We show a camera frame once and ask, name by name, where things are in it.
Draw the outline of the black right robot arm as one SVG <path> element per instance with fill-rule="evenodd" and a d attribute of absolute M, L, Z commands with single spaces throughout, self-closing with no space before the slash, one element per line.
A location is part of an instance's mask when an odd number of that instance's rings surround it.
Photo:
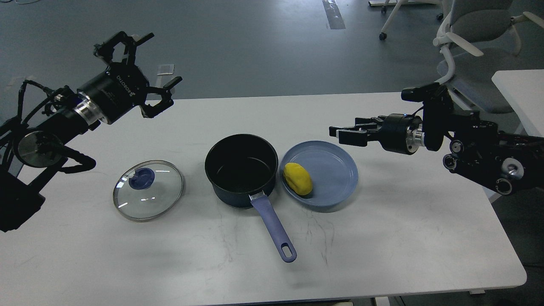
<path fill-rule="evenodd" d="M 449 172 L 502 196 L 543 186 L 543 138 L 505 133 L 477 111 L 454 110 L 448 89 L 437 82 L 403 89 L 401 98 L 420 102 L 423 114 L 356 118 L 352 127 L 330 126 L 330 136 L 356 147 L 377 141 L 384 150 L 405 155 L 420 147 L 439 151 L 447 138 L 450 153 L 442 163 Z"/>

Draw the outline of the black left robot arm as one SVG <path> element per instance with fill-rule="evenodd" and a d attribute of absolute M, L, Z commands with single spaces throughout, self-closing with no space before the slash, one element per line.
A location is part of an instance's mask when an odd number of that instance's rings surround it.
<path fill-rule="evenodd" d="M 22 82 L 16 116 L 1 125 L 2 232 L 19 229 L 41 209 L 45 197 L 40 191 L 57 173 L 95 168 L 93 158 L 67 146 L 76 136 L 101 123 L 113 124 L 134 107 L 144 118 L 154 118 L 173 106 L 172 89 L 182 77 L 152 87 L 135 63 L 137 48 L 152 37 L 121 31 L 96 44 L 94 55 L 107 67 L 76 91 Z"/>

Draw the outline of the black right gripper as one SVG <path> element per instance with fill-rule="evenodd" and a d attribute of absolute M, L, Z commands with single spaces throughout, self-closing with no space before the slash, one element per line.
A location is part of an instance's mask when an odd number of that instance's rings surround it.
<path fill-rule="evenodd" d="M 366 147 L 369 142 L 379 141 L 384 150 L 405 155 L 425 147 L 422 118 L 408 114 L 357 117 L 354 126 L 330 126 L 329 136 L 337 137 L 341 145 L 354 147 Z"/>

